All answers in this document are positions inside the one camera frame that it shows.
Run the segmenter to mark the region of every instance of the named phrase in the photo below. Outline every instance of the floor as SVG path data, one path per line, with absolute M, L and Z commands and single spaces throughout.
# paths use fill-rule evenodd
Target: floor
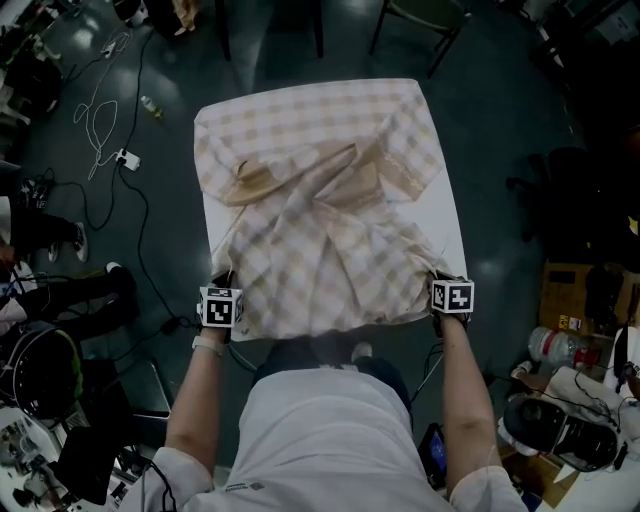
M 198 29 L 178 41 L 155 35 L 144 55 L 141 95 L 163 109 L 156 121 L 140 110 L 130 151 L 142 166 L 129 181 L 148 197 L 150 212 L 142 241 L 146 266 L 180 315 L 193 313 L 197 289 L 209 275 L 208 244 L 201 194 L 193 163 L 193 119 L 205 105 L 230 98 L 301 83 L 355 78 L 410 77 L 419 81 L 427 98 L 447 161 L 456 199 L 469 275 L 475 280 L 476 312 L 469 327 L 478 362 L 484 370 L 507 375 L 526 350 L 535 326 L 540 246 L 524 244 L 520 232 L 525 213 L 504 186 L 507 176 L 529 178 L 524 158 L 579 141 L 572 135 L 562 96 L 529 62 L 537 43 L 530 27 L 498 11 L 486 0 L 476 0 L 474 16 L 452 47 L 435 76 L 426 72 L 437 38 L 428 30 L 387 17 L 376 54 L 368 44 L 377 20 L 379 0 L 324 2 L 325 57 L 317 59 L 311 20 L 297 12 L 293 0 L 234 0 L 228 3 L 233 60 L 226 62 L 216 31 L 210 0 L 203 3 Z M 98 56 L 111 34 L 120 30 L 110 3 L 86 0 L 78 18 L 59 20 L 46 39 L 63 54 L 68 71 Z M 126 139 L 133 115 L 136 76 L 144 34 L 135 31 L 103 81 L 95 104 L 115 99 L 118 118 L 105 157 Z M 55 169 L 58 181 L 81 182 L 89 197 L 94 223 L 104 218 L 110 202 L 111 167 L 100 168 L 87 182 L 94 161 L 84 121 L 74 125 L 76 106 L 87 102 L 102 75 L 104 63 L 89 68 L 63 93 L 57 110 L 33 123 L 20 163 L 23 175 Z M 99 133 L 110 127 L 109 105 L 96 122 Z M 53 191 L 48 212 L 80 220 L 81 197 L 70 187 Z M 38 256 L 39 270 L 82 275 L 109 261 L 130 268 L 138 281 L 141 315 L 127 328 L 88 345 L 92 357 L 117 356 L 139 337 L 158 329 L 167 313 L 140 270 L 136 245 L 144 204 L 140 197 L 115 181 L 115 209 L 107 226 L 91 232 L 89 262 L 82 266 L 70 248 L 56 264 Z M 192 331 L 180 329 L 159 335 L 134 357 L 118 363 L 125 369 L 139 357 L 154 357 L 171 395 L 175 396 L 191 354 Z M 396 328 L 365 329 L 376 355 L 387 357 L 402 372 L 410 391 L 421 381 L 424 357 L 435 337 L 429 321 Z M 267 342 L 240 347 L 260 362 Z M 250 389 L 251 375 L 227 358 L 224 361 L 220 464 L 231 464 L 238 442 L 237 423 Z M 415 402 L 415 437 L 422 438 L 428 423 L 441 417 L 442 373 L 439 367 Z M 150 367 L 139 364 L 125 377 L 134 406 L 162 407 Z M 504 384 L 492 386 L 499 407 Z

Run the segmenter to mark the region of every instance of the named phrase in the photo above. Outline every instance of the jeans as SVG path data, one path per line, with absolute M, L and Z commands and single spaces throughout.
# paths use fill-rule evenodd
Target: jeans
M 400 372 L 389 361 L 379 357 L 360 357 L 353 362 L 344 361 L 342 364 L 353 365 L 360 373 L 366 373 L 385 383 L 396 392 L 407 411 L 411 413 L 411 401 L 407 386 L 402 380 Z M 269 352 L 267 360 L 256 370 L 252 387 L 260 379 L 264 379 L 274 373 L 290 370 L 308 370 L 325 365 L 326 362 L 318 357 L 313 347 L 305 339 L 278 341 Z
M 135 318 L 138 308 L 126 291 L 127 280 L 132 279 L 128 270 L 116 268 L 101 276 L 52 283 L 18 295 L 16 300 L 30 321 L 53 321 L 74 304 L 118 294 L 118 298 L 95 313 L 56 322 L 60 330 L 80 342 L 113 331 Z
M 11 245 L 24 256 L 48 249 L 53 242 L 75 242 L 78 228 L 72 222 L 11 203 Z

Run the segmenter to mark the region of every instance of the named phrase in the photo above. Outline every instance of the white cable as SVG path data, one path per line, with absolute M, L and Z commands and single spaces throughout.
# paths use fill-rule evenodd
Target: white cable
M 100 77 L 100 80 L 98 80 L 89 104 L 87 105 L 85 103 L 80 103 L 73 113 L 74 124 L 78 124 L 82 120 L 82 118 L 85 117 L 85 131 L 87 132 L 87 138 L 89 139 L 89 144 L 91 144 L 91 147 L 96 152 L 95 161 L 93 163 L 93 166 L 91 167 L 91 170 L 89 171 L 89 176 L 87 177 L 88 180 L 91 180 L 91 178 L 93 178 L 93 175 L 98 170 L 98 167 L 107 165 L 113 159 L 113 157 L 118 155 L 118 153 L 112 153 L 104 162 L 101 161 L 102 148 L 109 140 L 109 137 L 111 137 L 111 133 L 113 133 L 113 129 L 116 126 L 116 119 L 118 118 L 118 102 L 116 100 L 109 100 L 98 105 L 98 108 L 96 108 L 91 115 L 91 132 L 89 131 L 89 112 L 91 110 L 91 107 L 93 107 L 93 103 L 96 99 L 96 95 L 98 94 L 98 89 L 100 89 L 102 81 L 109 74 L 109 71 L 111 71 L 111 68 L 115 64 L 120 54 L 127 48 L 127 46 L 129 46 L 132 37 L 133 33 L 131 32 L 131 29 L 129 29 L 128 32 L 120 32 L 113 39 L 109 38 L 109 40 L 105 43 L 105 45 L 102 47 L 101 53 L 106 54 L 109 51 L 109 47 L 112 46 L 111 53 L 115 53 L 115 55 L 111 57 L 111 62 Z M 96 133 L 96 117 L 102 107 L 110 104 L 115 105 L 115 110 L 113 112 L 113 122 L 111 123 L 111 128 L 109 129 L 106 137 L 101 141 L 98 137 L 98 134 Z
M 236 356 L 238 356 L 240 359 L 242 359 L 242 361 L 244 361 L 247 365 L 249 365 L 249 368 L 251 368 L 254 372 L 257 370 L 257 368 L 255 367 L 255 365 L 253 365 L 248 359 L 246 359 L 240 352 L 238 352 L 233 345 L 229 343 L 229 350 L 231 350 L 231 352 L 233 352 Z
M 416 389 L 416 394 L 414 396 L 418 396 L 418 393 L 420 393 L 420 391 L 422 390 L 424 385 L 427 383 L 427 381 L 429 380 L 429 377 L 431 377 L 431 374 L 436 369 L 436 367 L 438 366 L 438 363 L 440 363 L 441 360 L 442 360 L 442 354 L 440 354 L 440 357 L 436 361 L 436 364 L 433 365 L 433 368 L 431 368 L 431 370 L 429 370 L 429 373 L 427 374 L 427 376 L 422 381 L 422 384 L 420 384 L 420 387 L 418 389 Z

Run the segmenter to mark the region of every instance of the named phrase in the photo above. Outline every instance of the chair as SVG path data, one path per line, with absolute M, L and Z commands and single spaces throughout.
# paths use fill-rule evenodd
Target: chair
M 442 36 L 442 39 L 435 47 L 435 51 L 437 52 L 442 45 L 444 45 L 444 48 L 429 69 L 428 78 L 431 78 L 458 37 L 460 30 L 471 17 L 471 13 L 457 4 L 455 0 L 384 0 L 376 32 L 373 35 L 373 41 L 371 41 L 369 55 L 373 55 L 380 29 L 382 28 L 382 20 L 384 20 L 386 13 L 419 23 Z

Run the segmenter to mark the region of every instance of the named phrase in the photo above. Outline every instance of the bottle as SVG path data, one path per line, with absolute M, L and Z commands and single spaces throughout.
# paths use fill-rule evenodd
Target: bottle
M 600 356 L 599 351 L 589 349 L 582 338 L 546 327 L 536 327 L 532 331 L 529 353 L 534 361 L 547 361 L 556 368 L 591 366 L 598 362 Z
M 153 100 L 149 98 L 149 96 L 143 96 L 142 98 L 140 98 L 140 101 L 142 102 L 144 108 L 146 108 L 153 114 L 153 117 L 155 117 L 156 119 L 162 118 L 162 109 L 158 105 L 156 105 Z

